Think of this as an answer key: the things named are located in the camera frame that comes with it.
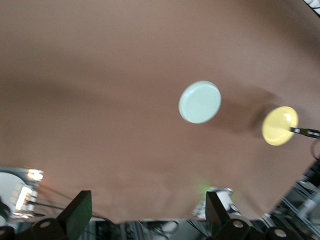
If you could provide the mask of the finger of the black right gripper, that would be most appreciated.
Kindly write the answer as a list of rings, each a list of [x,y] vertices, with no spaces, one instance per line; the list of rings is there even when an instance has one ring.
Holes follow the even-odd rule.
[[[291,127],[290,131],[292,133],[300,134],[300,135],[310,137],[310,138],[319,138],[320,137],[320,131],[316,130],[316,129]]]

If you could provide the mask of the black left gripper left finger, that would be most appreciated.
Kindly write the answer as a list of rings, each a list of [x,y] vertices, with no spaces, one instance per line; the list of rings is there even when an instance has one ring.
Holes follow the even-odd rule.
[[[77,240],[92,218],[92,192],[82,190],[56,217],[34,223],[16,233],[11,226],[0,228],[2,240]]]

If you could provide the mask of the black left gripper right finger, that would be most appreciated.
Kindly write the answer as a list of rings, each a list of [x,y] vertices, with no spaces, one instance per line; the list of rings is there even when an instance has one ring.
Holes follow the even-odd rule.
[[[211,231],[208,240],[302,240],[291,217],[274,210],[258,220],[230,214],[216,192],[207,192],[205,217]]]

